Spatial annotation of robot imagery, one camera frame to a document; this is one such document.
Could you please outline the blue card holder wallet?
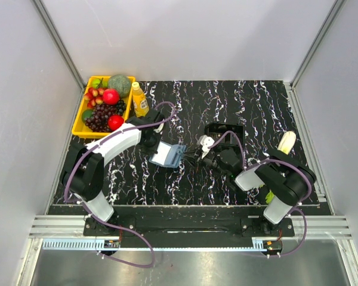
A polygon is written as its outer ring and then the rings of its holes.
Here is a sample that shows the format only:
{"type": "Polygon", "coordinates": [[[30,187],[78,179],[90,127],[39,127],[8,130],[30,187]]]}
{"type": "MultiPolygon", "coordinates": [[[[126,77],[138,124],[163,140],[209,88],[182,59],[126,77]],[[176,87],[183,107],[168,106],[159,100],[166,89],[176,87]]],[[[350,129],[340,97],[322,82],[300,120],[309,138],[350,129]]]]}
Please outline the blue card holder wallet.
{"type": "Polygon", "coordinates": [[[160,167],[175,169],[182,161],[185,150],[185,145],[171,145],[161,141],[156,153],[149,158],[149,162],[160,167]]]}

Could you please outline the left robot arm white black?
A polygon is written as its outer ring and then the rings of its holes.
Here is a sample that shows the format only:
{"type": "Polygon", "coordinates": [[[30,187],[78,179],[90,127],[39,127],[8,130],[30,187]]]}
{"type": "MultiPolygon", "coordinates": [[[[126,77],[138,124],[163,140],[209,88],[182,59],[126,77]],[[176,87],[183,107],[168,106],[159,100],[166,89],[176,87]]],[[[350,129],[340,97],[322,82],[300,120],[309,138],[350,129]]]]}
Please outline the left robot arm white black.
{"type": "Polygon", "coordinates": [[[69,192],[81,200],[98,218],[96,227],[103,235],[112,235],[118,227],[115,211],[103,193],[106,165],[134,146],[148,154],[156,153],[164,120],[161,112],[152,109],[146,116],[129,118],[95,142],[88,145],[74,143],[69,147],[60,175],[60,182],[65,187],[65,202],[69,202],[69,192]]]}

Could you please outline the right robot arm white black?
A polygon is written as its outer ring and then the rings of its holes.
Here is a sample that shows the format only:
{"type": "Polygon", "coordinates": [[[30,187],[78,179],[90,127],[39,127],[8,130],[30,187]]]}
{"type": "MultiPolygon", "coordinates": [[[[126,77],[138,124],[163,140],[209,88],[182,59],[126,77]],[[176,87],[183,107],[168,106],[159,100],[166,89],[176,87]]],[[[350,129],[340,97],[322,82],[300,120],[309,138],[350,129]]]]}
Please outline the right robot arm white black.
{"type": "Polygon", "coordinates": [[[293,131],[285,132],[266,159],[246,167],[243,151],[237,153],[231,147],[217,151],[221,140],[203,135],[197,142],[195,162],[223,174],[234,189],[249,191],[267,186],[273,198],[267,203],[259,226],[263,234],[272,236],[280,230],[281,220],[311,194],[316,181],[309,167],[289,156],[296,138],[293,131]]]}

